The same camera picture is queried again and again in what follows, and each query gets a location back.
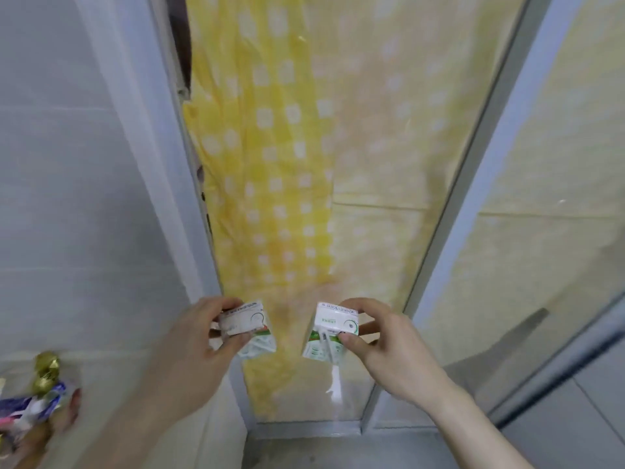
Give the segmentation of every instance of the person's right hand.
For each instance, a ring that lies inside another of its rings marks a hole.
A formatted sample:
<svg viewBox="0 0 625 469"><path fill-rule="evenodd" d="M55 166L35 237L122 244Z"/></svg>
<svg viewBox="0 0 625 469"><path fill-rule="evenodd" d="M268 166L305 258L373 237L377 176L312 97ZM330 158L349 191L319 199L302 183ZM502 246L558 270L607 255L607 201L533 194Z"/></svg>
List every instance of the person's right hand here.
<svg viewBox="0 0 625 469"><path fill-rule="evenodd" d="M405 315L391 311L371 298L350 298L340 306L370 315L375 321L363 324L359 334L380 333L367 344L355 334L341 333L341 343L356 354L375 381L393 396L434 412L447 396L459 388L427 348L417 329Z"/></svg>

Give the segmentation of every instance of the juice box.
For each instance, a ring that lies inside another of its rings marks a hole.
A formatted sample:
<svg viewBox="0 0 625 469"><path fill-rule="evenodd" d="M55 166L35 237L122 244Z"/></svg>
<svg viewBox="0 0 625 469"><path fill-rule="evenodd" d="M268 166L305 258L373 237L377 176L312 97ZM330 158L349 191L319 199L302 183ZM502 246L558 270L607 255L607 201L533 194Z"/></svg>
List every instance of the juice box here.
<svg viewBox="0 0 625 469"><path fill-rule="evenodd" d="M339 365L347 352L338 338L341 332L358 334L358 311L330 303L317 303L306 332L302 356Z"/></svg>
<svg viewBox="0 0 625 469"><path fill-rule="evenodd" d="M239 351L242 359L253 359L277 349L276 338L271 334L269 316L261 301L252 301L219 315L219 329L223 339L246 332L252 332L252 339Z"/></svg>

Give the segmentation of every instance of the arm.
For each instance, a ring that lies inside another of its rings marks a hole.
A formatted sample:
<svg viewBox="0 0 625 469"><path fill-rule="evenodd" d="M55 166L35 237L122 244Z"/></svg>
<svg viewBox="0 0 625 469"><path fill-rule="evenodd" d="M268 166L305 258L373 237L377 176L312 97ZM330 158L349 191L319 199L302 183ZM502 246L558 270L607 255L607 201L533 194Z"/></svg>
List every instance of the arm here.
<svg viewBox="0 0 625 469"><path fill-rule="evenodd" d="M242 303L236 298L203 298L186 311L156 348L138 388L74 469L140 467L170 426L204 406L251 337L240 334L212 350L211 322L223 309Z"/></svg>
<svg viewBox="0 0 625 469"><path fill-rule="evenodd" d="M430 415L461 468L532 468L470 395L451 381L406 316L392 313L375 299L347 299L340 305L375 319L361 326L361 335L380 333L371 344L342 333L339 338L343 345L363 361L386 391Z"/></svg>

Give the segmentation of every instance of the forearm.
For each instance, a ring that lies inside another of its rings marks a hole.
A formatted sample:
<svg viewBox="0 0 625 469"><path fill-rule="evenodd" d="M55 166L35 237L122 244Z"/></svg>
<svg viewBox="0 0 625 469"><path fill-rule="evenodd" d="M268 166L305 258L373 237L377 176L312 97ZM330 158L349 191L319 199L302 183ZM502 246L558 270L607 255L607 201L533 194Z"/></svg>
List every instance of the forearm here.
<svg viewBox="0 0 625 469"><path fill-rule="evenodd" d="M148 405L130 399L113 414L74 469L137 469L165 429Z"/></svg>
<svg viewBox="0 0 625 469"><path fill-rule="evenodd" d="M531 469L464 390L448 390L430 416L462 469Z"/></svg>

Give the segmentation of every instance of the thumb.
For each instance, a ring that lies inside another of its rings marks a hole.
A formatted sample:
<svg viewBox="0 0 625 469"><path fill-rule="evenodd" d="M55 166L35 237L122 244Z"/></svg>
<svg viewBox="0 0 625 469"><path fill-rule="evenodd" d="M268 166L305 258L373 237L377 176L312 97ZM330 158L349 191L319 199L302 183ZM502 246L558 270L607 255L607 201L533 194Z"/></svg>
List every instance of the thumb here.
<svg viewBox="0 0 625 469"><path fill-rule="evenodd" d="M252 333L243 333L232 336L226 340L222 346L217 349L215 354L222 356L229 362L234 358L238 351L245 347L245 344L252 338Z"/></svg>
<svg viewBox="0 0 625 469"><path fill-rule="evenodd" d="M356 336L355 334L349 333L340 333L339 334L340 343L351 350L356 356L363 361L366 356L373 350L373 347L367 344L362 338Z"/></svg>

